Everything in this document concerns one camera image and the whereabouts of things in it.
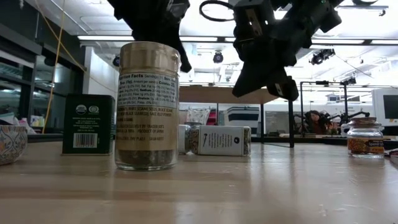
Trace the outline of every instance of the decorative bowl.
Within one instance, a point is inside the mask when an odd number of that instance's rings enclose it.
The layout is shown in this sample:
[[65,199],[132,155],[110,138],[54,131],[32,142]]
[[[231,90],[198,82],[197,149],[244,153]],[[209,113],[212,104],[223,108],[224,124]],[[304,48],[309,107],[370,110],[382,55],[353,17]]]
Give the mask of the decorative bowl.
[[27,146],[27,131],[23,126],[0,125],[0,165],[17,161]]

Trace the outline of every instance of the seasoning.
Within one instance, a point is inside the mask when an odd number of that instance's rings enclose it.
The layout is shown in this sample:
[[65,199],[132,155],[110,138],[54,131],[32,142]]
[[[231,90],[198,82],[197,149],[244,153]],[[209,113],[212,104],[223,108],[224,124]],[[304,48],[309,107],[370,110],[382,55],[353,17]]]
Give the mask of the seasoning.
[[178,152],[184,155],[188,152],[188,135],[191,127],[180,124],[178,126]]
[[189,150],[198,155],[248,156],[251,153],[251,128],[235,126],[192,126]]
[[352,118],[348,123],[348,153],[359,158],[384,158],[383,133],[376,118]]
[[177,162],[177,50],[154,42],[121,49],[115,162],[120,169],[162,170]]

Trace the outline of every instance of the shelf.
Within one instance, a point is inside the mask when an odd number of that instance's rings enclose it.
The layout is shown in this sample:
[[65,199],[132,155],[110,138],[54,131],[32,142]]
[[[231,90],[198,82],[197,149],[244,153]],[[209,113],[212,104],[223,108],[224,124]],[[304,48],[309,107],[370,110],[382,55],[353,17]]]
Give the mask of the shelf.
[[277,99],[268,93],[267,89],[260,89],[235,97],[232,88],[210,86],[181,86],[180,102],[185,103],[228,103],[228,104],[264,104]]

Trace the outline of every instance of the small glass jar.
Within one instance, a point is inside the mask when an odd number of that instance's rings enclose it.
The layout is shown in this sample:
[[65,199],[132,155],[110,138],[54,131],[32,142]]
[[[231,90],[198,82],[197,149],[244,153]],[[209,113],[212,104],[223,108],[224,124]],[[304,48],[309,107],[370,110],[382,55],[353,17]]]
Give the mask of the small glass jar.
[[358,158],[384,158],[383,133],[379,130],[381,124],[376,122],[376,118],[352,118],[348,125],[349,154]]
[[178,126],[178,153],[180,155],[185,155],[187,152],[189,152],[188,135],[190,129],[190,126],[184,124],[180,124]]
[[164,170],[178,156],[177,50],[154,42],[121,48],[115,163],[123,170]]

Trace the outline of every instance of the window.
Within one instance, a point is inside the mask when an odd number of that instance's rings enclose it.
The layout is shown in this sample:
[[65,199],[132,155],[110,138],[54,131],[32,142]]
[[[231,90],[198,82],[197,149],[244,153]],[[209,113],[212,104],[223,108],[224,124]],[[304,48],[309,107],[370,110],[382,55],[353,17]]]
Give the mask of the window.
[[[51,88],[52,74],[54,72],[55,59],[38,56],[36,61],[35,85],[38,88]],[[54,92],[67,95],[74,92],[77,74],[71,69],[57,64],[54,78]]]
[[[35,128],[42,128],[44,126],[45,116],[47,114],[47,106],[50,99],[50,93],[35,89],[33,92],[32,116],[30,125]],[[46,133],[57,133],[63,129],[63,117],[65,116],[65,103],[64,96],[53,95],[49,117],[47,120]]]
[[31,81],[34,64],[0,50],[0,75]]
[[0,114],[13,112],[19,116],[21,86],[0,80]]

